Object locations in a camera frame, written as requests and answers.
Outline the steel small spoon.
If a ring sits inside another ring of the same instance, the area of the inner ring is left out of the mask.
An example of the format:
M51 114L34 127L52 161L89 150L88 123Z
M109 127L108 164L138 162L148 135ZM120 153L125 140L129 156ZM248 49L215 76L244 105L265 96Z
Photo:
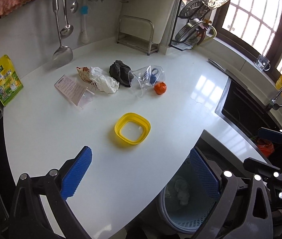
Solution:
M72 14L76 13L77 10L78 10L78 7L79 7L78 1L77 1L77 0L74 0L73 3L71 4L70 12L71 12Z

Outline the orange mandarin peel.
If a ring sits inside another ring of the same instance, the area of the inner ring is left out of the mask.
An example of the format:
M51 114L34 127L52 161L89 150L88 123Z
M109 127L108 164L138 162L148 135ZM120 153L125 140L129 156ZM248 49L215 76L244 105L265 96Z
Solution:
M162 95L166 92L167 86L164 82L157 83L154 86L154 91L156 92L157 95Z

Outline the blue white bottle brush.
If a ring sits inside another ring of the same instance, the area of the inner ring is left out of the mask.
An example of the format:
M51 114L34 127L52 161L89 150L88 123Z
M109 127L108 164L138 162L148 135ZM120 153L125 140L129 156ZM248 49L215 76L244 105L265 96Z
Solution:
M88 15L88 5L86 0L82 0L82 6L80 9L80 14L81 14L81 30L80 30L80 35L79 39L82 44L88 44L88 34L87 34L87 29L86 29L86 18Z

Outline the pink paper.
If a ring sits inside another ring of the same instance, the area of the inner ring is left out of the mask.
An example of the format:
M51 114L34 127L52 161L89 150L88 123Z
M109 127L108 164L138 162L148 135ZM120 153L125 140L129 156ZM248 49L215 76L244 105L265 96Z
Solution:
M63 75L55 84L54 87L65 96L76 107L84 108L90 103L95 94L87 87L73 81L66 75Z

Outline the red plastic bag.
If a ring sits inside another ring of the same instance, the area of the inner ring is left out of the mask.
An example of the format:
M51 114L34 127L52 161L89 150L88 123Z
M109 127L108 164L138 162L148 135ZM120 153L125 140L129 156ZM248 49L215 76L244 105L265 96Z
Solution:
M266 158L268 158L275 151L273 143L266 139L258 138L256 140L256 146Z

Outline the dark grey rag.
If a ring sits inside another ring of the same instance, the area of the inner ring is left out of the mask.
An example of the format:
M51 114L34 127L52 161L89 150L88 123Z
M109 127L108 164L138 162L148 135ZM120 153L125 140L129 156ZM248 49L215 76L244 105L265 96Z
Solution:
M114 78L120 85L124 87L130 87L131 81L134 78L131 68L124 64L122 61L116 60L109 70L109 74Z

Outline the steel steamer tray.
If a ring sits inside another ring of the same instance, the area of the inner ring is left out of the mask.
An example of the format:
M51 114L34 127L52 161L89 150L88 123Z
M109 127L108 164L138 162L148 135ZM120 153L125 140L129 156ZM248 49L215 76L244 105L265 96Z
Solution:
M222 7L229 0L192 0L180 11L180 18L201 20L209 11Z

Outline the steel ladle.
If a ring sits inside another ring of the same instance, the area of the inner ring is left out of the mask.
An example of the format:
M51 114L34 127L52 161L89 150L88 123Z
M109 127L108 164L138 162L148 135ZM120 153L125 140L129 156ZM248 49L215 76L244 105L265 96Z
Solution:
M69 37L74 30L74 26L69 24L67 15L67 0L62 0L63 14L65 17L65 26L61 29L60 35L62 39Z

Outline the black kitchen sink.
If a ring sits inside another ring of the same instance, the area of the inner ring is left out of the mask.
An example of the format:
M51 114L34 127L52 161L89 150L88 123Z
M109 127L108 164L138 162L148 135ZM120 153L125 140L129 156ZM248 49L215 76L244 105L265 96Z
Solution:
M234 128L255 149L262 160L282 170L282 145L274 142L274 152L266 157L254 143L260 128L279 131L281 125L247 88L228 79L215 113Z

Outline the clear plastic cup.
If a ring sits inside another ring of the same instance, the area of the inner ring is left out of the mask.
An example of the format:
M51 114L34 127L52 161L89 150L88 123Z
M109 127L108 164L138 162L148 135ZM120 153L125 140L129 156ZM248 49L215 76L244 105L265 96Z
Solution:
M149 65L131 72L134 78L130 88L137 97L142 97L155 84L165 81L165 72L161 66Z

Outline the red white snack wrapper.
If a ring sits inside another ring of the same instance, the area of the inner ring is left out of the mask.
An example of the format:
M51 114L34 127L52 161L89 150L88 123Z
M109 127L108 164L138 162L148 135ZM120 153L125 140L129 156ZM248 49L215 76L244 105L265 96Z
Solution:
M85 83L91 83L92 80L90 79L90 69L88 67L76 67L76 70L79 74L79 77L85 82Z

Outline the blue perforated trash basket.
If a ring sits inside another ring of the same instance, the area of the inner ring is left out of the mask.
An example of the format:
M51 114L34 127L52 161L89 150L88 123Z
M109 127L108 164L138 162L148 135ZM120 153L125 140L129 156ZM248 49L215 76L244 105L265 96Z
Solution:
M190 199L186 206L179 204L177 192L174 189L174 183L178 176L181 176L189 184ZM172 229L183 234L193 234L204 223L217 202L205 192L190 164L190 156L188 156L159 193L157 209L161 219Z

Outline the white cutting board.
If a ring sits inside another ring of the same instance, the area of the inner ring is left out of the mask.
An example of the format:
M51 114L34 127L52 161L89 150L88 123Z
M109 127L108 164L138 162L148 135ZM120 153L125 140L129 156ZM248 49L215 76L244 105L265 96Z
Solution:
M140 17L154 24L153 42L159 44L162 40L170 13L175 0L130 0L123 4L121 15ZM135 20L123 20L121 31L147 39L149 25Z

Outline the steel colander pot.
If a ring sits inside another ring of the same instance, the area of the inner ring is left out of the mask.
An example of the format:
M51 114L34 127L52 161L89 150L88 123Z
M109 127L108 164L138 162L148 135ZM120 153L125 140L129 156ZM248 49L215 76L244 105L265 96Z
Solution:
M195 18L185 24L176 34L174 41L177 43L184 43L187 41L190 36L196 31L196 28L199 27L203 23L202 20Z

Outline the white paper towel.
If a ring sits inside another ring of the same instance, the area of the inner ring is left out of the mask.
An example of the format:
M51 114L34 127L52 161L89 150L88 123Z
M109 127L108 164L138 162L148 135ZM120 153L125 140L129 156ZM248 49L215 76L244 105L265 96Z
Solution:
M101 92L114 94L119 90L119 82L99 67L89 68L89 79Z

